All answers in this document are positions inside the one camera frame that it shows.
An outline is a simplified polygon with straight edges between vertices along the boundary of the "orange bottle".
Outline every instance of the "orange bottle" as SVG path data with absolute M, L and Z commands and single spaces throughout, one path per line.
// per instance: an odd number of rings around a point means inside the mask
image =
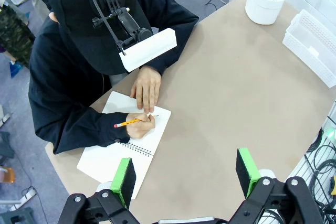
M 0 166 L 0 183 L 14 183 L 15 172 L 12 168 Z

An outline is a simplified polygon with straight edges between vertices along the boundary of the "open notebook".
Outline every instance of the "open notebook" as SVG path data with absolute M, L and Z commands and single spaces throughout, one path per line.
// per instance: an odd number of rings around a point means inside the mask
M 112 112 L 141 113 L 143 110 L 137 108 L 136 99 L 112 92 L 103 113 Z M 132 199 L 135 199 L 159 145 L 170 114 L 169 110 L 155 107 L 153 115 L 158 115 L 155 118 L 155 129 L 151 130 L 140 140 L 131 138 L 128 144 L 114 143 L 108 147 L 93 146 L 85 148 L 77 169 L 100 183 L 105 183 L 113 180 L 121 159 L 123 157 L 131 157 L 137 175 L 132 195 Z

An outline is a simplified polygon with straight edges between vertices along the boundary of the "white plastic basket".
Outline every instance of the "white plastic basket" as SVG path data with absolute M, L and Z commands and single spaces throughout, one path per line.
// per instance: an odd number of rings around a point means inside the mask
M 282 43 L 329 88 L 336 85 L 336 37 L 306 10 L 291 21 Z

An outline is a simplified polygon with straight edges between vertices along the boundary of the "dark navy jacket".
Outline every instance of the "dark navy jacket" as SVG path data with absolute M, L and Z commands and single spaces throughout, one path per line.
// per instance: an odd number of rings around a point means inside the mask
M 160 74 L 176 62 L 198 17 L 174 0 L 138 0 L 150 25 L 175 30 L 177 47 L 146 63 Z M 89 106 L 111 88 L 94 70 L 58 23 L 47 18 L 30 59 L 29 101 L 36 135 L 54 144 L 54 153 L 114 140 L 128 142 L 127 114 L 101 114 Z

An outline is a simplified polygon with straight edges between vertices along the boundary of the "camouflage pants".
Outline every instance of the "camouflage pants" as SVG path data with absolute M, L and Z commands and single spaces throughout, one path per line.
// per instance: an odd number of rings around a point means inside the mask
M 0 45 L 28 67 L 34 35 L 8 6 L 0 12 Z

